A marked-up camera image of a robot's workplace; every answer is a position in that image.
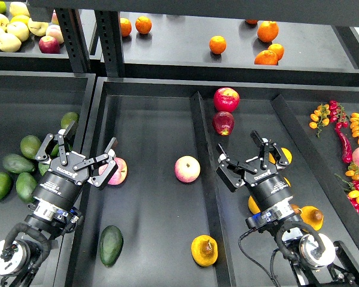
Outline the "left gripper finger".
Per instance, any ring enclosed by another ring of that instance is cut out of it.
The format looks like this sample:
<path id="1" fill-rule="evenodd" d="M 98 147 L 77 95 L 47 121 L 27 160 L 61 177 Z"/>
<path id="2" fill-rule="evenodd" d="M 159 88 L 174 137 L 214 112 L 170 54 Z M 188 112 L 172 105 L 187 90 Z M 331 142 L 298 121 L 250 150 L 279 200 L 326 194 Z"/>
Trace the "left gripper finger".
<path id="1" fill-rule="evenodd" d="M 61 163 L 68 163 L 69 146 L 72 145 L 78 123 L 71 121 L 66 129 L 59 130 L 56 134 L 47 134 L 35 155 L 36 161 L 43 163 L 51 163 L 50 153 L 57 145 L 59 149 L 59 157 Z"/>
<path id="2" fill-rule="evenodd" d="M 113 137 L 103 154 L 84 159 L 73 165 L 73 171 L 77 173 L 74 178 L 75 185 L 83 185 L 88 182 L 99 190 L 104 189 L 118 168 L 114 151 L 117 144 L 118 140 Z"/>

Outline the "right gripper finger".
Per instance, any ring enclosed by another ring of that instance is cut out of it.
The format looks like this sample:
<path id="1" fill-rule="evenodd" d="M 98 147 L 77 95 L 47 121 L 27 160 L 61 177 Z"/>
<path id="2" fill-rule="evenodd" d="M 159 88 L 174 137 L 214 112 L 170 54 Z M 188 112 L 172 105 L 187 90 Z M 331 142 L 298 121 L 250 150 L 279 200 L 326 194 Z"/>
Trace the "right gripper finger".
<path id="1" fill-rule="evenodd" d="M 281 169 L 289 165 L 289 159 L 284 150 L 276 142 L 265 141 L 256 130 L 252 130 L 250 136 L 259 148 L 260 167 L 262 169 L 267 169 L 270 163 Z"/>
<path id="2" fill-rule="evenodd" d="M 234 193 L 238 188 L 245 185 L 244 175 L 246 172 L 252 175 L 257 173 L 257 168 L 254 166 L 231 159 L 220 143 L 217 145 L 217 151 L 220 155 L 216 173 L 231 192 Z"/>

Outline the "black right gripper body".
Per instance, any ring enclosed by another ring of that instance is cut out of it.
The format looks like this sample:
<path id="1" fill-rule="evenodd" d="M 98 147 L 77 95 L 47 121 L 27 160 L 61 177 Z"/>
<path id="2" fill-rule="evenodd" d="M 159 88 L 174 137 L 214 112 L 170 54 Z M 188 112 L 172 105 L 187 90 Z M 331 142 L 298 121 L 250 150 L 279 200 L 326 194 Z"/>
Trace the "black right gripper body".
<path id="1" fill-rule="evenodd" d="M 249 164 L 257 173 L 245 172 L 243 180 L 260 211 L 265 211 L 283 200 L 291 200 L 291 188 L 274 164 L 268 163 L 265 169 L 261 168 L 260 161 L 251 161 Z"/>

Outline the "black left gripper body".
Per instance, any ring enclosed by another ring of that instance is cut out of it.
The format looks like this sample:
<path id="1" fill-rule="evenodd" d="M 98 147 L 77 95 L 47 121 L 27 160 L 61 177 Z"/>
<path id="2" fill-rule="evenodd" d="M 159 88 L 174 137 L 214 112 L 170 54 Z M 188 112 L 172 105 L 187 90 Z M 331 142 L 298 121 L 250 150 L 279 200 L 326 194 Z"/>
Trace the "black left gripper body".
<path id="1" fill-rule="evenodd" d="M 34 210 L 36 215 L 54 215 L 58 211 L 72 210 L 83 185 L 89 180 L 90 167 L 82 164 L 87 158 L 75 151 L 67 155 L 67 165 L 55 158 L 50 170 L 45 172 L 32 192 L 38 201 Z"/>

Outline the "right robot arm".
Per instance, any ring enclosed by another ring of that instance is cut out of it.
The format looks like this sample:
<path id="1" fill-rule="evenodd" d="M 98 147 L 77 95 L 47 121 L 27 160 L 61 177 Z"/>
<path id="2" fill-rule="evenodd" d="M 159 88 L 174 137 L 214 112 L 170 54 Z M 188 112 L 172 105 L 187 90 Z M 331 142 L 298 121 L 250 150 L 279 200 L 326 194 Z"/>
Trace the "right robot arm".
<path id="1" fill-rule="evenodd" d="M 269 232 L 277 245 L 272 254 L 281 253 L 289 262 L 297 286 L 322 286 L 316 273 L 324 268 L 331 277 L 326 286 L 359 286 L 359 266 L 343 242 L 319 233 L 312 219 L 317 210 L 297 210 L 290 204 L 291 187 L 280 170 L 290 164 L 291 157 L 255 130 L 250 136 L 258 155 L 245 161 L 232 159 L 217 145 L 216 173 L 232 192 L 246 187 L 259 209 L 245 220 L 248 231 L 239 241 L 256 231 Z"/>

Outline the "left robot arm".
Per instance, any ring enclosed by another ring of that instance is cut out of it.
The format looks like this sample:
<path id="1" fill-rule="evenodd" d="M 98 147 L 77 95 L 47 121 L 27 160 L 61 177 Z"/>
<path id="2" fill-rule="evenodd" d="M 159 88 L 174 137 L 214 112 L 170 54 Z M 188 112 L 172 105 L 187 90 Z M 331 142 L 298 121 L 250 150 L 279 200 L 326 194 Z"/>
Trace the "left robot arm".
<path id="1" fill-rule="evenodd" d="M 0 241 L 1 286 L 30 286 L 58 237 L 73 232 L 82 222 L 74 206 L 85 184 L 103 189 L 118 166 L 116 138 L 92 158 L 69 149 L 77 123 L 71 121 L 56 134 L 47 134 L 35 155 L 48 170 L 35 187 L 31 214 Z"/>

